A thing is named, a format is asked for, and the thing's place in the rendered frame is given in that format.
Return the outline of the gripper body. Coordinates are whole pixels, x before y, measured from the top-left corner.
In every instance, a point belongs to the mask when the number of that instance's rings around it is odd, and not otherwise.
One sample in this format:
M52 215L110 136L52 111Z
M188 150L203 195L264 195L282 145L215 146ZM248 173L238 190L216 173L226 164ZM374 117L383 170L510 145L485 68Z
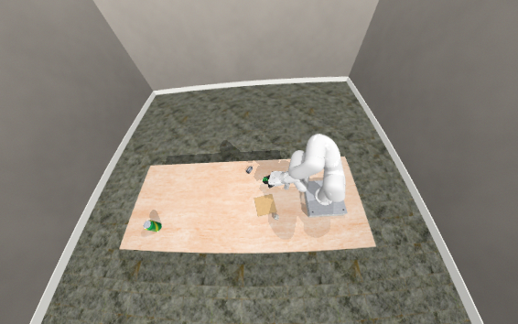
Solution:
M281 179L280 179L280 175L281 173L283 173L284 171L273 171L270 175L270 178L269 178L269 181L268 181L268 184L269 185L274 185L274 187L278 187L278 186L282 186L284 185L282 182L281 182Z

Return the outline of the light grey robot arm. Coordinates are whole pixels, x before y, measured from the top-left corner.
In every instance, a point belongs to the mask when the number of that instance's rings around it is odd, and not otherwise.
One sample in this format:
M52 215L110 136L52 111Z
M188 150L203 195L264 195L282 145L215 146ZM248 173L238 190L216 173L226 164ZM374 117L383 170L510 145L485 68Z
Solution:
M325 160L324 155L326 155ZM303 165L301 165L302 163ZM323 185L321 190L318 189L315 193L317 202L329 205L332 201L343 201L346 178L340 151L335 142L325 135L311 136L307 143L306 153L302 150L294 152L288 171L281 173L280 179L285 184L284 189L289 189L290 184L288 183L294 183L299 191L307 191L309 177L319 173L323 168Z

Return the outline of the tan square mat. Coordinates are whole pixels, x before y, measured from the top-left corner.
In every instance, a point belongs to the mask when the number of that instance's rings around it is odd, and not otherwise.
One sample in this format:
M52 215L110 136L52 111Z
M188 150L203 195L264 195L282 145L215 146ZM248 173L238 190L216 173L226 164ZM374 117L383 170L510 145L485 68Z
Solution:
M272 194L254 198L254 202L258 216L277 212Z

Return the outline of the green drink can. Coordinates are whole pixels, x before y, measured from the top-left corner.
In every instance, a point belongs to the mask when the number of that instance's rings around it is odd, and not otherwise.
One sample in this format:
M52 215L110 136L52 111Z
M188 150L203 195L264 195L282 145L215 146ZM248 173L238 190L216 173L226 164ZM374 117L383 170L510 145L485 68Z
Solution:
M162 228L162 224L157 221L145 221L144 228L148 231L159 232Z

